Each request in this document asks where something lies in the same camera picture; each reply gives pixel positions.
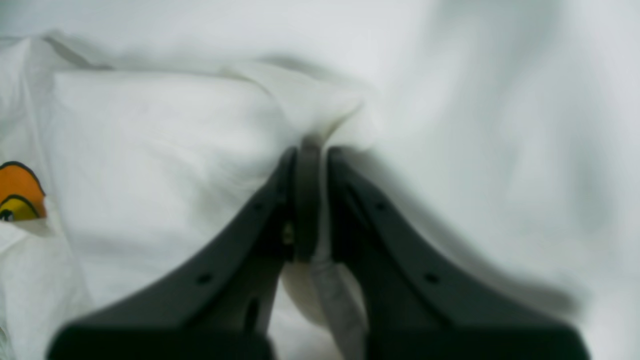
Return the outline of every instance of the orange cartoon print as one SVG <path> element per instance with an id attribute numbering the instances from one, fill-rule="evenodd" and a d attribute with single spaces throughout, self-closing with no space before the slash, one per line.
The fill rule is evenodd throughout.
<path id="1" fill-rule="evenodd" d="M 0 220 L 20 221 L 47 216 L 40 182 L 17 161 L 0 165 Z"/>

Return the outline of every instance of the cartoon character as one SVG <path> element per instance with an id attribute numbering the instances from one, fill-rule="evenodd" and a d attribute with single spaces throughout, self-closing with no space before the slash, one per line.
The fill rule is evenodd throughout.
<path id="1" fill-rule="evenodd" d="M 30 168 L 17 161 L 0 165 L 0 220 L 46 217 L 44 197 L 40 182 Z"/>

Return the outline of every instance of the black clamp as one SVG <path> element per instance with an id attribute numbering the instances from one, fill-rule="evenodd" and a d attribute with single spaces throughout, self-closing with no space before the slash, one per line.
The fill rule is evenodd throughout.
<path id="1" fill-rule="evenodd" d="M 340 148 L 328 153 L 332 252 L 365 298 L 368 360 L 588 359 L 577 331 L 493 291 L 428 245 Z M 50 360 L 274 359 L 266 331 L 286 261 L 317 243 L 320 148 L 303 143 L 208 246 L 58 334 Z"/>

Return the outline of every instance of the screw hole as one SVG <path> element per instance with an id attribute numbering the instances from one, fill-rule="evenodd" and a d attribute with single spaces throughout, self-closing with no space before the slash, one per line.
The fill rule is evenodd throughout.
<path id="1" fill-rule="evenodd" d="M 424 274 L 424 279 L 431 284 L 438 284 L 440 282 L 440 278 L 437 275 L 431 273 Z"/>
<path id="2" fill-rule="evenodd" d="M 204 273 L 198 276 L 198 278 L 196 279 L 196 282 L 198 283 L 198 285 L 204 285 L 204 284 L 209 284 L 212 279 L 213 279 L 213 275 L 209 273 Z"/>

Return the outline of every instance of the white sheet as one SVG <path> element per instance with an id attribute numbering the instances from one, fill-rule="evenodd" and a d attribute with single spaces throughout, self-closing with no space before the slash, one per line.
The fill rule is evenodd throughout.
<path id="1" fill-rule="evenodd" d="M 359 161 L 414 225 L 433 232 L 426 214 L 442 217 L 461 238 L 437 243 L 444 252 L 579 326 L 594 359 L 640 357 L 635 3 L 0 6 L 1 34 L 62 29 L 89 60 L 121 69 L 214 73 L 264 58 L 371 86 L 387 126 Z"/>

